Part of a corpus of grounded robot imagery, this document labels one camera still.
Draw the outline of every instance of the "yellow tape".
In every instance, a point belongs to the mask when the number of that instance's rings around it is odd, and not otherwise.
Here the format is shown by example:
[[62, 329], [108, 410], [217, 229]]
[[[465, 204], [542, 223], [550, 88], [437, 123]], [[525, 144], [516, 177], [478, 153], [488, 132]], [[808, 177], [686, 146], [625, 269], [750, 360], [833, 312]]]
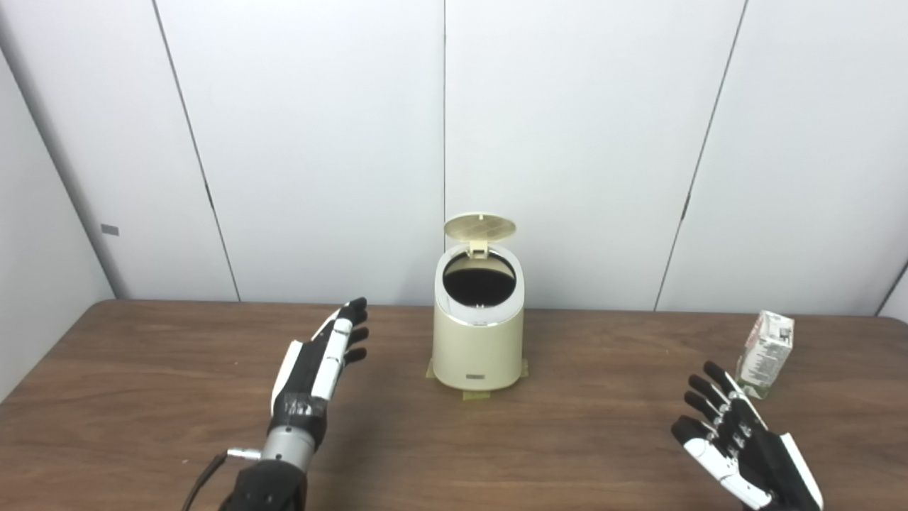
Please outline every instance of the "yellow tape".
[[[526, 358], [524, 358], [523, 359], [523, 368], [520, 371], [520, 377], [526, 378], [528, 376], [529, 376], [529, 361]], [[426, 377], [435, 379], [435, 369], [432, 368], [432, 359], [431, 358], [429, 359], [429, 367], [426, 367]], [[491, 393], [491, 391], [488, 391], [488, 390], [481, 391], [481, 392], [475, 392], [475, 391], [469, 391], [469, 390], [463, 391], [463, 400], [464, 401], [473, 401], [476, 399], [489, 399], [491, 397], [492, 397], [492, 393]]]
[[490, 397], [492, 397], [492, 393], [488, 390], [483, 392], [474, 392], [470, 390], [463, 391], [464, 401], [472, 401], [474, 399], [489, 399]]

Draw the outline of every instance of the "trash can lid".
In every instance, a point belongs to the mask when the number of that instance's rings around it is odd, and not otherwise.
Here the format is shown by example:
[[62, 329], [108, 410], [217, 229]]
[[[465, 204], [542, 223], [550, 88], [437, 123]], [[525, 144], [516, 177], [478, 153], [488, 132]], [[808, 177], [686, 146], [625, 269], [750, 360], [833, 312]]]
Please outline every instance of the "trash can lid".
[[488, 213], [457, 215], [445, 223], [445, 234], [458, 241], [498, 241], [514, 234], [517, 226], [507, 218]]

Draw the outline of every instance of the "silver metal cylinder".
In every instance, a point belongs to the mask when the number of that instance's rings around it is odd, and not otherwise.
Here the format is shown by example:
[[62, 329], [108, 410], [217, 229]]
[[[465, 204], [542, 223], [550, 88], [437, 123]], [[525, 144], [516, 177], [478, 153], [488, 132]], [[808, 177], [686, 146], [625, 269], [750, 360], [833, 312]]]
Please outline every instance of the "silver metal cylinder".
[[315, 440], [309, 433], [292, 426], [275, 427], [265, 440], [262, 459], [277, 459], [309, 472]]

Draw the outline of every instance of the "milk carton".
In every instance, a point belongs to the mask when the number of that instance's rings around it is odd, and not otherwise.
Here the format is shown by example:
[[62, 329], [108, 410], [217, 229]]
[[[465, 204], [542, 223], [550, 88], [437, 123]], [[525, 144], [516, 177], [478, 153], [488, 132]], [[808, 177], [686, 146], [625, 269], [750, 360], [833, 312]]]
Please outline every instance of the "milk carton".
[[748, 396], [765, 399], [795, 341], [795, 321], [760, 311], [738, 358], [735, 380]]

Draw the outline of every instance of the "robotic arm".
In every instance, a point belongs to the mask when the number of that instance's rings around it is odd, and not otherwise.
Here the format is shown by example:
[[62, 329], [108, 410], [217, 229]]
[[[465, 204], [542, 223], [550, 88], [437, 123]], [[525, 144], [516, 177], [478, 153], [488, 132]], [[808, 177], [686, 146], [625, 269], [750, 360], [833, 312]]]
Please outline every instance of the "robotic arm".
[[306, 473], [328, 426], [328, 403], [343, 368], [366, 357], [350, 346], [369, 336], [366, 299], [336, 310], [307, 343], [293, 341], [271, 392], [271, 423], [261, 451], [230, 449], [256, 463], [240, 471], [221, 511], [302, 511]]
[[688, 383], [685, 402], [706, 421], [681, 416], [672, 434], [726, 490], [757, 511], [822, 511], [823, 496], [791, 435], [769, 431], [735, 380], [713, 362]]

